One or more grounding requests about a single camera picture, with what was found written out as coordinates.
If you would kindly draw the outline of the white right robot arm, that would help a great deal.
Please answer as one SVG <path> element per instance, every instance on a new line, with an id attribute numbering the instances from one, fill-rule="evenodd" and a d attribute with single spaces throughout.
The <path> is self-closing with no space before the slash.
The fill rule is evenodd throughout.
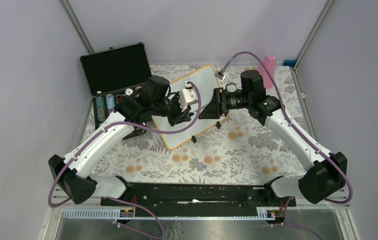
<path id="1" fill-rule="evenodd" d="M 332 194 L 346 185 L 347 159 L 341 152 L 332 153 L 312 138 L 284 109 L 281 101 L 266 94 L 263 77 L 257 70 L 240 75 L 241 89 L 215 88 L 211 101 L 200 112 L 200 119 L 219 119 L 230 110 L 246 109 L 252 118 L 279 137 L 301 162 L 306 173 L 277 177 L 268 182 L 264 201 L 278 205 L 283 197 L 302 196 L 312 204 L 331 201 Z"/>

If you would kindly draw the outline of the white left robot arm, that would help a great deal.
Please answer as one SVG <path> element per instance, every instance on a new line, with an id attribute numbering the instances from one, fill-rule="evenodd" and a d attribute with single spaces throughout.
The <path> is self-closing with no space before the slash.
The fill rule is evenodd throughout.
<path id="1" fill-rule="evenodd" d="M 91 197 L 112 197 L 117 204 L 127 205 L 132 193 L 118 177 L 93 175 L 92 170 L 97 162 L 116 143 L 131 134 L 135 129 L 173 135 L 190 129 L 199 116 L 191 118 L 191 105 L 201 105 L 198 87 L 191 81 L 185 82 L 178 92 L 171 92 L 170 82 L 154 75 L 149 77 L 142 87 L 124 97 L 115 105 L 104 123 L 88 139 L 64 157 L 53 155 L 49 168 L 54 178 L 48 197 L 52 208 L 72 201 L 81 204 Z M 167 117 L 170 126 L 181 122 L 189 124 L 179 130 L 159 130 L 143 124 L 152 116 Z"/>

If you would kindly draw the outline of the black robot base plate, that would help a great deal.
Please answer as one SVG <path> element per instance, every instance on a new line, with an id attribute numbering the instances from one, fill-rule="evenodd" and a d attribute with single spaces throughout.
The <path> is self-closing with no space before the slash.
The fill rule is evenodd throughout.
<path id="1" fill-rule="evenodd" d="M 208 185 L 132 182 L 120 200 L 136 203 L 158 217 L 256 217 L 259 207 L 280 210 L 288 198 L 270 184 Z"/>

